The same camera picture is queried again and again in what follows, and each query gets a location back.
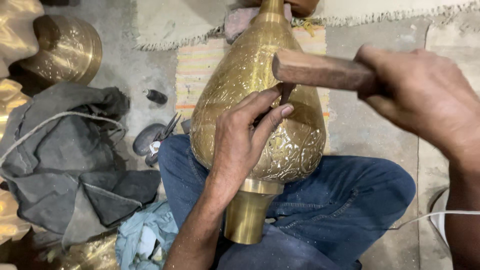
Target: white cable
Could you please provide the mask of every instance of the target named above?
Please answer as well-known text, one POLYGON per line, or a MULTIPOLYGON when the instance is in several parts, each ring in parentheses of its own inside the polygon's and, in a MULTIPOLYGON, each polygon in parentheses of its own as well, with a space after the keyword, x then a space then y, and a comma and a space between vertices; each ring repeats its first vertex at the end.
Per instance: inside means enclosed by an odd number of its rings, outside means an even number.
POLYGON ((82 116, 82 117, 86 117, 86 118, 91 118, 91 119, 96 119, 96 120, 104 120, 104 121, 107 121, 107 122, 114 123, 123 131, 123 134, 125 135, 125 131, 126 131, 125 128, 123 127, 123 125, 121 123, 119 123, 115 120, 108 119, 108 118, 105 118, 105 117, 100 117, 100 116, 94 116, 94 115, 90 115, 90 114, 86 114, 86 113, 76 112, 76 111, 61 112, 61 113, 55 114, 54 116, 52 116, 52 117, 48 118, 47 120, 43 121, 38 126, 33 128, 31 131, 29 131, 27 134, 25 134, 23 137, 21 137, 18 141, 16 141, 12 146, 10 146, 10 148, 7 149, 5 154, 3 154, 3 156, 0 159, 0 168, 2 167, 3 163, 7 159, 7 155, 10 154, 17 146, 19 146, 25 140, 27 140, 31 135, 33 135, 35 132, 37 132, 37 130, 39 130, 40 128, 42 128, 46 124, 48 124, 50 121, 53 121, 57 118, 67 116, 67 115, 77 115, 77 116, 82 116))
POLYGON ((390 228, 388 229, 389 231, 395 231, 395 230, 400 230, 403 226, 419 221, 421 219, 424 219, 429 216, 435 216, 435 215, 441 215, 441 214, 460 214, 460 215, 480 215, 480 211, 463 211, 463 210, 447 210, 447 211, 439 211, 439 212, 433 212, 433 213, 428 213, 423 216, 417 217, 416 219, 412 219, 410 221, 407 221, 403 224, 400 224, 400 226, 396 228, 390 228))

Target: fingernail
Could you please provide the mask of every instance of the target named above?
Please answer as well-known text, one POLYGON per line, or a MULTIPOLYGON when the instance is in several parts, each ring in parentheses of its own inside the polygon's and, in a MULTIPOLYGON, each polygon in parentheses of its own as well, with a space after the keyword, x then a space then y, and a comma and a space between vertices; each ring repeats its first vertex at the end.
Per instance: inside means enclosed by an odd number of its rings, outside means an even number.
POLYGON ((287 106, 282 110, 282 117, 287 117, 293 112, 293 106, 291 104, 286 104, 287 106))

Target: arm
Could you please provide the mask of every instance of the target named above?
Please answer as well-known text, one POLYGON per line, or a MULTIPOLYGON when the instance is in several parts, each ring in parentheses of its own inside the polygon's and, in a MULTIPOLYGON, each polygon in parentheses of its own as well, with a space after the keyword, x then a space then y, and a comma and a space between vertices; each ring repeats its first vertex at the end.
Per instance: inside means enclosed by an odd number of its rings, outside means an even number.
MULTIPOLYGON (((447 210, 480 210, 480 99, 448 58, 425 50, 389 52, 363 46, 356 60, 372 67, 389 97, 359 98, 450 160, 447 210)), ((455 269, 480 269, 480 216, 446 215, 455 269)))
POLYGON ((213 263, 223 211, 258 163, 268 137, 292 111, 271 109, 282 84, 253 92, 217 118, 212 170, 195 206, 180 228, 164 269, 208 269, 213 263), (266 115, 259 124, 259 115, 266 115))

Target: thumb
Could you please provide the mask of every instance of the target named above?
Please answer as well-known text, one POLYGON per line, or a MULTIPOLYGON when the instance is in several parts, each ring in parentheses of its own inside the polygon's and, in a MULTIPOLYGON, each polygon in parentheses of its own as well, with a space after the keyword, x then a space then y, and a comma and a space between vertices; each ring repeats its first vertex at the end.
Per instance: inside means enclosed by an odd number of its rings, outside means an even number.
POLYGON ((272 109, 255 128, 252 138, 252 146, 257 149, 263 149, 267 143, 268 137, 282 123, 283 119, 293 112, 293 106, 289 103, 272 109))

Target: brass vase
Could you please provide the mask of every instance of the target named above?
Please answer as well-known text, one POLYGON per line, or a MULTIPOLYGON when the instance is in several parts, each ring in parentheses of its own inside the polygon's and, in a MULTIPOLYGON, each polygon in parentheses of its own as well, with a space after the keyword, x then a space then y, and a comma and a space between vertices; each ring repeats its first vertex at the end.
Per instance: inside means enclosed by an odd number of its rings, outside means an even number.
MULTIPOLYGON (((278 49, 301 51, 285 19, 283 0, 264 0, 250 27, 217 66, 193 111, 191 141, 197 160, 212 168, 216 118, 249 93, 279 83, 272 74, 278 49)), ((297 86, 290 95, 293 113, 271 134, 260 161, 227 207, 224 235, 233 242, 262 240, 266 211, 285 183, 315 170, 325 145, 325 125, 317 91, 297 86)), ((278 106, 277 100, 272 106, 278 106)))

